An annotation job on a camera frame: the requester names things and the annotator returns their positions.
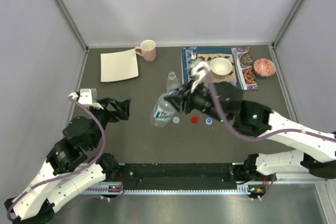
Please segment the blue white bottle cap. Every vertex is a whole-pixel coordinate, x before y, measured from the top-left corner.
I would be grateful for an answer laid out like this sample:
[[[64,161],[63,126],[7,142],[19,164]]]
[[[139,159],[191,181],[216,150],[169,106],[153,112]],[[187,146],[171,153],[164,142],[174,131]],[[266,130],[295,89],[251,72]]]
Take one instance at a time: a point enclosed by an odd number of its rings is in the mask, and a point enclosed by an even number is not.
[[[205,120],[205,123],[206,123],[207,125],[211,125],[211,124],[213,123],[213,120],[212,120],[211,118],[207,118],[207,119]]]

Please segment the clear label-free plastic bottle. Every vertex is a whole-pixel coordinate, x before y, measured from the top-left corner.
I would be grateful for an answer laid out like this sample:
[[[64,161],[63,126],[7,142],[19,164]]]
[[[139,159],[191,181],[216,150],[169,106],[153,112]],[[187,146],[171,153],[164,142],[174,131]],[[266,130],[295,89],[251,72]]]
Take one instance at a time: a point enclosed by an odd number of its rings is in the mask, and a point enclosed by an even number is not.
[[[229,79],[227,82],[230,83],[233,86],[235,86],[237,84],[237,80],[236,79]]]

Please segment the red bottle cap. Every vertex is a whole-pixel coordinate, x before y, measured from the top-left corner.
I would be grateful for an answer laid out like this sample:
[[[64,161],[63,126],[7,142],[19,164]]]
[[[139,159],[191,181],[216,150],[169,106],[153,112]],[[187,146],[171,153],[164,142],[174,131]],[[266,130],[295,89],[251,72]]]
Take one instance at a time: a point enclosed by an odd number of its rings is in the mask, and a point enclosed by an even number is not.
[[[199,121],[199,119],[198,119],[197,116],[193,116],[193,117],[191,117],[191,121],[192,121],[192,123],[197,123]]]

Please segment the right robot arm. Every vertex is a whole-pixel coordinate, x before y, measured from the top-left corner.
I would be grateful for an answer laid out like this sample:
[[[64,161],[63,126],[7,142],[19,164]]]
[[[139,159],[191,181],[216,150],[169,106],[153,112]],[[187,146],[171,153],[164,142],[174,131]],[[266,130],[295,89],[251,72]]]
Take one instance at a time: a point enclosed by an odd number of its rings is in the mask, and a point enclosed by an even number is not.
[[[275,154],[250,154],[239,166],[237,178],[245,181],[275,173],[307,172],[335,178],[335,133],[323,133],[296,123],[268,106],[243,98],[243,91],[228,82],[192,82],[164,95],[177,112],[198,110],[226,124],[238,138],[250,142],[271,140],[291,147]]]

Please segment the small blue-cap water bottle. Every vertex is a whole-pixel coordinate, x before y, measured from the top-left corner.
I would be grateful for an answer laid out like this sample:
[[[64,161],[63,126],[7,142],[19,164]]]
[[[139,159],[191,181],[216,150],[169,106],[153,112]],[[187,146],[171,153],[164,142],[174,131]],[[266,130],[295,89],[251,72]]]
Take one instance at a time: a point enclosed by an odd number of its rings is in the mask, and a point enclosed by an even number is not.
[[[176,94],[177,90],[171,90],[169,93],[163,93],[158,98],[153,112],[151,113],[151,123],[157,127],[164,127],[170,119],[176,114],[177,110],[164,98],[171,94]]]

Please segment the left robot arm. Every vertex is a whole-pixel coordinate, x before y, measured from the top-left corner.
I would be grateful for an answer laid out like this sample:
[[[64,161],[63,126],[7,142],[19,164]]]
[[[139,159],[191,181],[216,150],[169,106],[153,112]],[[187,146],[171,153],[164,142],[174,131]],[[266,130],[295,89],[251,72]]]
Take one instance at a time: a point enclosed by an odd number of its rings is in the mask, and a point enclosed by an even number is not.
[[[48,223],[67,202],[92,185],[122,178],[117,160],[104,152],[105,129],[109,123],[129,119],[131,101],[104,98],[85,103],[78,93],[68,99],[88,116],[69,122],[28,187],[4,202],[12,223]]]

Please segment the white-cap red-label bottle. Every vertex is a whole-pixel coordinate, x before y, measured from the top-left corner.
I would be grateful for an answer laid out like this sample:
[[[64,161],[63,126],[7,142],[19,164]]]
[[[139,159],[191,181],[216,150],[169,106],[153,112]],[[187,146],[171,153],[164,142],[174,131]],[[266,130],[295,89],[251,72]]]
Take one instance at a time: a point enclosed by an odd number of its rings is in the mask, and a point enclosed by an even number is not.
[[[178,90],[180,87],[180,81],[178,77],[176,76],[176,73],[171,71],[168,74],[168,78],[166,81],[166,91],[167,93],[170,93],[172,90]]]

